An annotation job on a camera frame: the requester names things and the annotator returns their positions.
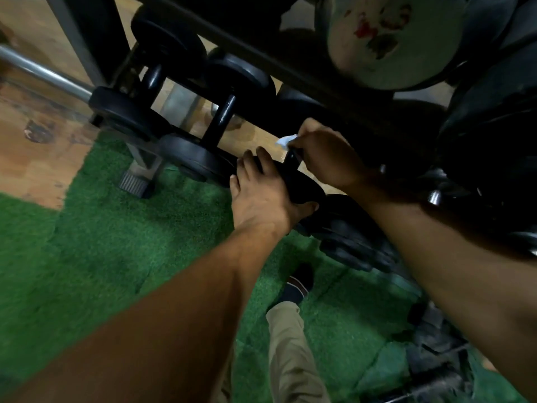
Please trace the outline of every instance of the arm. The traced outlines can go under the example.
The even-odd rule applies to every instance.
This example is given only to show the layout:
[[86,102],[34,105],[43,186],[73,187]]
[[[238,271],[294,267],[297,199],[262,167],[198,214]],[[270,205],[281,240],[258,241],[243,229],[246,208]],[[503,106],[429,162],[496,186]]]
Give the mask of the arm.
[[292,142],[308,169],[377,222],[414,278],[473,345],[537,401],[537,269],[439,210],[414,202],[367,170],[341,137],[308,119]]
[[266,258],[315,204],[293,205],[270,155],[237,163],[235,230],[162,287],[112,318],[10,402],[209,401]]

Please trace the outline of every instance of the hand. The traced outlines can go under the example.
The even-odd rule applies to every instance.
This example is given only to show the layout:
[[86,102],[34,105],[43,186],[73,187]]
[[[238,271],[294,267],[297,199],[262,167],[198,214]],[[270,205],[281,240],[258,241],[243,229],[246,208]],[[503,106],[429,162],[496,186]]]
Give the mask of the hand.
[[237,175],[232,175],[232,210],[235,229],[265,226],[281,238],[303,218],[319,207],[318,203],[291,203],[284,180],[278,174],[270,154],[256,149],[263,172],[259,171],[252,152],[247,150],[237,160]]
[[308,170],[335,188],[345,190],[369,174],[345,137],[317,120],[306,119],[289,146],[303,149]]

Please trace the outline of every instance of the foot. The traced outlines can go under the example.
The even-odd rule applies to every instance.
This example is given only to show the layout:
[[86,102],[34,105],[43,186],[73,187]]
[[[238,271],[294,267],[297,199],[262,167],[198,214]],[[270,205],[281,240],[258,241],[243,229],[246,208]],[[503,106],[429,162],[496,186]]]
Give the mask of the foot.
[[300,304],[313,288],[313,268],[309,263],[302,263],[287,278],[284,290],[278,300],[269,309],[284,301]]

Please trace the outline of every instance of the khaki pants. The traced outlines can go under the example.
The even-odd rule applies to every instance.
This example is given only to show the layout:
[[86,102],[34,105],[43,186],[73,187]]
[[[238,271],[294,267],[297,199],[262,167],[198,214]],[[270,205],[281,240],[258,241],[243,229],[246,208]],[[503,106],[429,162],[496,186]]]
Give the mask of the khaki pants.
[[[285,301],[266,314],[270,332],[268,369],[274,403],[330,403],[319,377],[312,351],[304,336],[304,321],[298,305]],[[217,403],[231,396],[231,365]]]

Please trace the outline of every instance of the forearm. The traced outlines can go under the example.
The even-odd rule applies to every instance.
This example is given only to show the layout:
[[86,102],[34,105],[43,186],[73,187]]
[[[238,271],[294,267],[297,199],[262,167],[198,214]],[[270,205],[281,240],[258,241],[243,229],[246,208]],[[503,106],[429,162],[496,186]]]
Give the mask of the forearm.
[[535,265],[438,210],[375,184],[346,191],[386,233],[429,296],[531,397],[537,358]]
[[207,401],[278,239],[264,227],[234,232],[66,351],[11,401]]

